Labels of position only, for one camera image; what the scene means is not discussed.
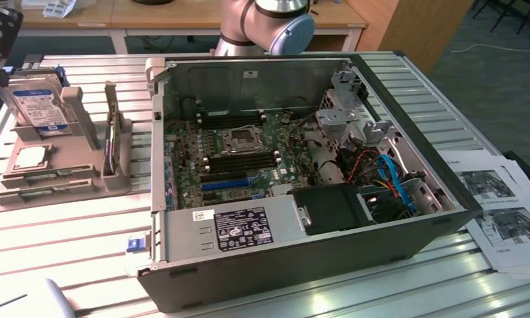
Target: gray plastic stand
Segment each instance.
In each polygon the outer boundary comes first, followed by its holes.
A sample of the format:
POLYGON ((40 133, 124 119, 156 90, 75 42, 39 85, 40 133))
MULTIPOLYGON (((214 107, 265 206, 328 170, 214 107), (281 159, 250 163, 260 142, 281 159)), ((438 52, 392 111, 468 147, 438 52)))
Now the gray plastic stand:
POLYGON ((103 169, 107 122, 96 124, 92 122, 81 103, 83 90, 80 87, 65 87, 61 99, 72 107, 79 123, 69 124, 72 134, 45 137, 47 143, 52 144, 51 151, 48 151, 48 168, 13 170, 20 149, 44 144, 43 137, 33 127, 15 128, 19 139, 1 181, 0 211, 111 197, 125 194, 130 190, 132 121, 124 119, 121 115, 120 165, 116 175, 105 176, 103 169), (59 178, 35 178, 35 174, 49 173, 52 175, 60 170, 68 173, 59 174, 59 178), (84 182, 85 180, 91 180, 91 183, 71 185, 72 182, 84 182), (69 191, 35 196, 31 199, 20 195, 24 189, 51 186, 68 186, 69 191))

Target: warning label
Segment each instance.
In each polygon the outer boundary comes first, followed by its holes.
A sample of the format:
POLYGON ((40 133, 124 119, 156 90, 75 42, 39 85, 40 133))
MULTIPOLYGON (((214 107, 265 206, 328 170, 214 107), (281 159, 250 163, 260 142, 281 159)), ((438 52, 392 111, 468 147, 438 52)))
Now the warning label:
POLYGON ((214 215, 214 224, 218 248, 224 252, 273 243, 264 207, 218 213, 214 215))

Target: wooden cabinet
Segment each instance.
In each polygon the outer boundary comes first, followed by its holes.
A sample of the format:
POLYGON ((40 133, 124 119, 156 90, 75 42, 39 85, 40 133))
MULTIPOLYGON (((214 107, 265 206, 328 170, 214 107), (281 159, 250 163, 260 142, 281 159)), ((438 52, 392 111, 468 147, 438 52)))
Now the wooden cabinet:
POLYGON ((429 73, 473 0, 348 0, 368 21, 357 50, 401 50, 429 73))

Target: blue hard drive label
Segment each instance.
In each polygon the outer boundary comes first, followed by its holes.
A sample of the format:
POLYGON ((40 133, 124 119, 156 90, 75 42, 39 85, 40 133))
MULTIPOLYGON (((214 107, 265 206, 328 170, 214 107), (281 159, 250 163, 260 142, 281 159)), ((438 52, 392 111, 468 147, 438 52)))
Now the blue hard drive label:
POLYGON ((218 248, 222 252, 273 243, 264 207, 214 214, 218 248))
POLYGON ((64 134, 68 122, 63 114, 60 102, 49 89, 15 91, 17 107, 43 136, 64 134))
POLYGON ((28 91, 15 91, 15 96, 24 97, 24 96, 43 96, 43 95, 52 95, 53 92, 49 89, 32 89, 28 91))

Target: blue latch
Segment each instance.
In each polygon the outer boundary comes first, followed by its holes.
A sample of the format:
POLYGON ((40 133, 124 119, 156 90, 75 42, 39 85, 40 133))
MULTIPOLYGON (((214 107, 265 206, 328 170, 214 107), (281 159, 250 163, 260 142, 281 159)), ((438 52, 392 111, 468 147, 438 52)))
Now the blue latch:
POLYGON ((142 252, 146 250, 145 247, 145 238, 130 238, 128 240, 128 249, 125 250, 128 253, 142 252))

